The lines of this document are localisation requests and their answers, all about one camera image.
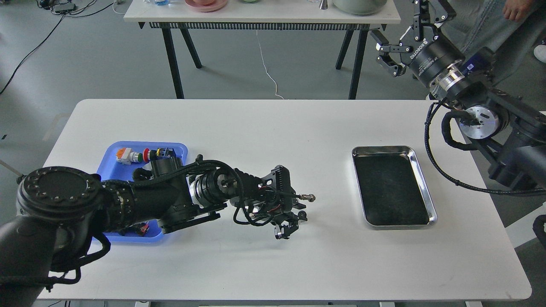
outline table top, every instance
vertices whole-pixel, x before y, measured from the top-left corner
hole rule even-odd
[[[307,0],[259,0],[245,3],[228,0],[228,4],[209,13],[192,9],[185,0],[171,0],[168,5],[134,0],[123,19],[129,22],[298,22],[298,23],[400,23],[393,0],[377,13],[359,16],[345,13],[330,1],[327,10]]]
[[[120,140],[180,142],[256,176],[282,164],[298,193],[314,193],[309,221],[276,240],[274,227],[216,221],[155,244],[113,243],[76,285],[42,299],[511,300],[531,287],[487,194],[456,187],[426,157],[428,101],[144,100],[80,102],[45,166],[96,171]],[[432,123],[438,163],[484,186],[468,152]],[[428,229],[373,230],[365,222],[351,150],[407,145],[417,154],[438,221]]]

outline bowl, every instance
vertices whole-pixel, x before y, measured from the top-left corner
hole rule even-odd
[[[354,15],[370,15],[381,10],[387,0],[334,0],[334,5]]]

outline stainless steel tray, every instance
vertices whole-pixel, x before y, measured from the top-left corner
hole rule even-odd
[[[413,149],[356,147],[352,155],[364,217],[373,228],[422,228],[436,222],[436,210]]]

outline shoe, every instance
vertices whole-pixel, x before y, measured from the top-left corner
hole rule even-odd
[[[534,51],[535,57],[542,63],[546,63],[546,45],[538,45]]]

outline metal rod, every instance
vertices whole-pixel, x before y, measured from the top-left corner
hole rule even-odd
[[[351,43],[351,38],[353,37],[353,30],[347,30],[345,32],[345,38],[343,39],[343,45],[341,45],[340,54],[337,57],[336,62],[336,69],[341,69],[341,66],[343,65],[343,60],[345,60],[345,55],[347,54],[347,49],[349,48],[349,44]]]
[[[189,54],[192,56],[195,67],[198,69],[203,67],[203,65],[201,65],[201,60],[199,59],[199,56],[197,55],[197,51],[195,50],[195,46],[193,45],[192,37],[189,36],[188,29],[181,28],[180,32],[182,32],[182,36],[184,37],[184,40],[186,41],[186,46],[188,46]]]
[[[176,99],[184,99],[184,92],[182,91],[182,81],[180,80],[180,72],[178,70],[178,63],[176,61],[176,53],[174,52],[173,36],[171,35],[169,28],[162,28],[163,41],[165,42],[165,49],[167,50],[167,58],[169,59],[169,66],[171,69],[171,75],[173,76],[174,91],[176,93]]]
[[[358,81],[360,80],[360,71],[362,70],[362,59],[364,58],[364,49],[368,38],[370,24],[362,26],[358,35],[357,55],[354,58],[353,77],[351,79],[351,89],[349,90],[349,99],[356,99],[358,91]]]

